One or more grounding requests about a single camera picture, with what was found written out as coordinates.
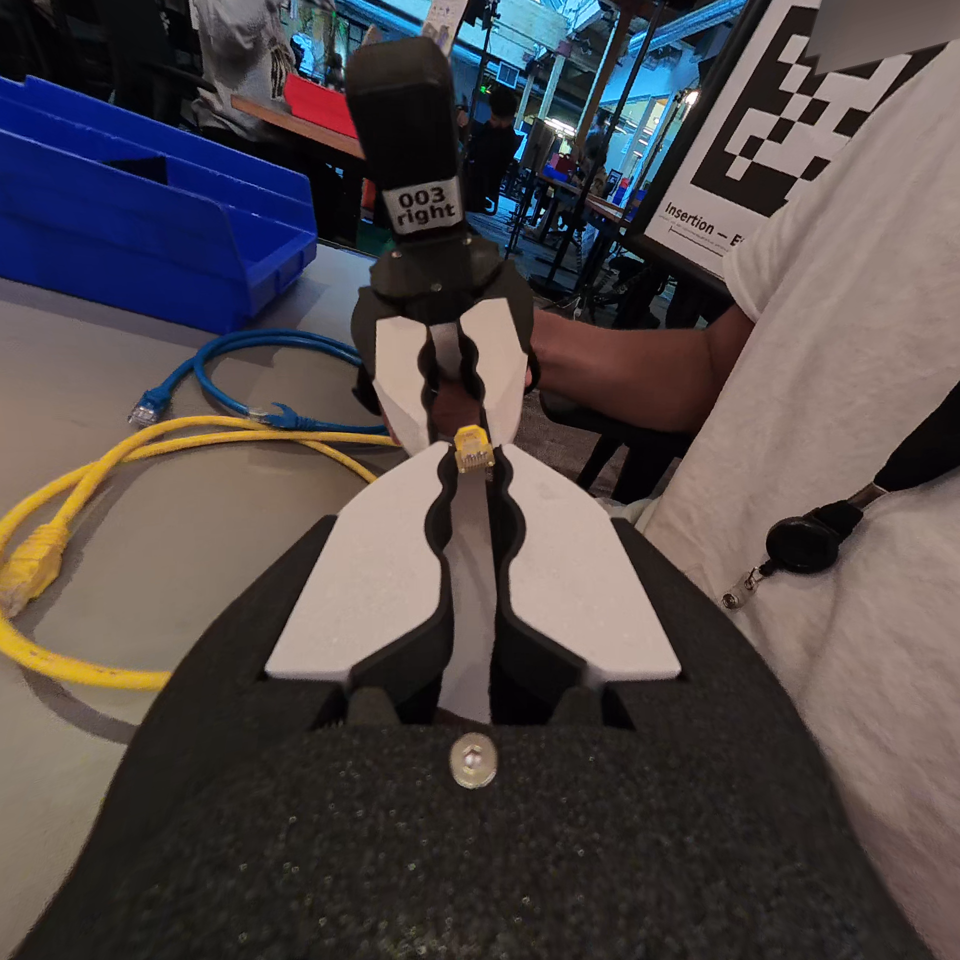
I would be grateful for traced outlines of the wooden workbench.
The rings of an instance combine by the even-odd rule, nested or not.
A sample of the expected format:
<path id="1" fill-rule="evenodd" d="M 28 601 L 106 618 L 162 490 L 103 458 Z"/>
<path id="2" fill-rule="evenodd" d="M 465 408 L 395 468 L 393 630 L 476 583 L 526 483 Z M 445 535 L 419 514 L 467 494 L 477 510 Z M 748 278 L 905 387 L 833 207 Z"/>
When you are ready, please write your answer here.
<path id="1" fill-rule="evenodd" d="M 362 150 L 360 141 L 355 136 L 344 134 L 327 126 L 318 125 L 295 116 L 289 111 L 284 111 L 238 94 L 231 95 L 231 106 L 235 110 L 252 116 L 270 126 L 282 129 L 300 138 L 305 138 L 339 154 L 350 157 L 355 162 L 366 162 L 366 156 Z"/>

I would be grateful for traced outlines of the red plastic bin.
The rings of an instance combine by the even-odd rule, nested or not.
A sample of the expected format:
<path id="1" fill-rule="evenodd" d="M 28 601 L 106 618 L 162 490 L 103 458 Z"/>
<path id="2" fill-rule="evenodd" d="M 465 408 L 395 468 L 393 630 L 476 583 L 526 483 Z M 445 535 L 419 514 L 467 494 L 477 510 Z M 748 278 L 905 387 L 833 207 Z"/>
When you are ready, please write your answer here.
<path id="1" fill-rule="evenodd" d="M 285 78 L 283 96 L 295 117 L 338 135 L 358 138 L 343 92 L 318 85 L 291 72 Z"/>

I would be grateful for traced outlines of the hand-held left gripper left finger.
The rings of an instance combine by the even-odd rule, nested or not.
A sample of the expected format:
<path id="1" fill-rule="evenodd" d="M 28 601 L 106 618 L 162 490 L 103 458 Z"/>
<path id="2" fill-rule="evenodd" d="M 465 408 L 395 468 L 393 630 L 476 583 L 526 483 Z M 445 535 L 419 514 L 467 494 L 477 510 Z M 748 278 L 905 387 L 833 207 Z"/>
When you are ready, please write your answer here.
<path id="1" fill-rule="evenodd" d="M 267 676 L 380 688 L 396 705 L 438 681 L 453 649 L 445 548 L 454 495 L 453 447 L 437 441 L 343 507 Z"/>

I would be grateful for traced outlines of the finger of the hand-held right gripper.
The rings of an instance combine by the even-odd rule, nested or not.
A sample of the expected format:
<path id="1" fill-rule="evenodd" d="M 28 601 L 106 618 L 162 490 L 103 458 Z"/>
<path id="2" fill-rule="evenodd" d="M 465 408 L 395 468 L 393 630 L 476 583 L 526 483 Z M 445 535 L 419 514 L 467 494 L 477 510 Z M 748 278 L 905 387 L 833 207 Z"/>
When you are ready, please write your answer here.
<path id="1" fill-rule="evenodd" d="M 493 445 L 509 445 L 522 418 L 528 358 L 507 299 L 476 303 L 459 319 L 459 332 L 487 436 Z"/>
<path id="2" fill-rule="evenodd" d="M 431 345 L 427 327 L 411 318 L 390 317 L 378 319 L 374 332 L 373 389 L 391 435 L 414 457 L 434 443 L 422 370 Z"/>

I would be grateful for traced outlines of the printed tag sign board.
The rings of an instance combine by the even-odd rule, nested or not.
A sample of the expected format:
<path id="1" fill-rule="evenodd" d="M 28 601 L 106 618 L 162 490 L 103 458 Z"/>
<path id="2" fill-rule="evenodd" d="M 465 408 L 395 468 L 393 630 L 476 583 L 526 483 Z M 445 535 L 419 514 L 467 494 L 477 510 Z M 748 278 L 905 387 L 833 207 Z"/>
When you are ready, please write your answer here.
<path id="1" fill-rule="evenodd" d="M 867 119 L 952 39 L 819 71 L 813 1 L 748 2 L 623 238 L 726 293 L 723 261 L 807 194 Z"/>

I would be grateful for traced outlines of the person's right forearm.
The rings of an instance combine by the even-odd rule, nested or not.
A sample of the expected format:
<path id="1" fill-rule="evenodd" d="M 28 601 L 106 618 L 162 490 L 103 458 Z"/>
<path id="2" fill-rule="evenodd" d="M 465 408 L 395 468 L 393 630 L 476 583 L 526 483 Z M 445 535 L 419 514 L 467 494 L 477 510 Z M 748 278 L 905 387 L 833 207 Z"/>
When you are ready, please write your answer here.
<path id="1" fill-rule="evenodd" d="M 736 305 L 704 330 L 617 330 L 534 311 L 539 387 L 624 424 L 699 432 L 755 330 Z"/>

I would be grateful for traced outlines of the black badge reel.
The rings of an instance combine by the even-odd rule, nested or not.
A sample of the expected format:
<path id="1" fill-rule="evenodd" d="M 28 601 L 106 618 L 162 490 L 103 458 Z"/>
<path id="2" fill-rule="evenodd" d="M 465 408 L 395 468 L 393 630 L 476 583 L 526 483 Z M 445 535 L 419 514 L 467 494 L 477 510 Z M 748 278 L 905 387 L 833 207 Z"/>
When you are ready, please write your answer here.
<path id="1" fill-rule="evenodd" d="M 874 502 L 938 481 L 958 466 L 959 386 L 955 385 L 897 445 L 870 483 L 849 498 L 774 523 L 765 540 L 766 557 L 720 596 L 721 608 L 741 610 L 759 584 L 777 573 L 806 576 L 831 569 L 841 546 Z"/>

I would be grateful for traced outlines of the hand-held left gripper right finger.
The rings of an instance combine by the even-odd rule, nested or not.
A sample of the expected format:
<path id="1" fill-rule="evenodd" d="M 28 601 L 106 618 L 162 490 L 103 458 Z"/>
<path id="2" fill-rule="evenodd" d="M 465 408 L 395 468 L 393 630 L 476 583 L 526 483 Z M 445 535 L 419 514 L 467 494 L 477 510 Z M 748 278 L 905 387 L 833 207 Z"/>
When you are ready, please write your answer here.
<path id="1" fill-rule="evenodd" d="M 552 714 L 569 690 L 677 680 L 678 655 L 627 549 L 642 537 L 518 446 L 494 457 L 494 712 Z"/>

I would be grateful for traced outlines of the blue plastic bin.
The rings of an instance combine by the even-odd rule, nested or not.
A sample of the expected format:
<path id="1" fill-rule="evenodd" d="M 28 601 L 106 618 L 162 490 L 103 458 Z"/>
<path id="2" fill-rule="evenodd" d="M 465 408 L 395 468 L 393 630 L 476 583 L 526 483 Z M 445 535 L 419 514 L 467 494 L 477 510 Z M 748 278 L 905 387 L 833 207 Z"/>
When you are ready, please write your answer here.
<path id="1" fill-rule="evenodd" d="M 303 174 L 41 78 L 2 78 L 2 278 L 227 334 L 317 244 Z"/>

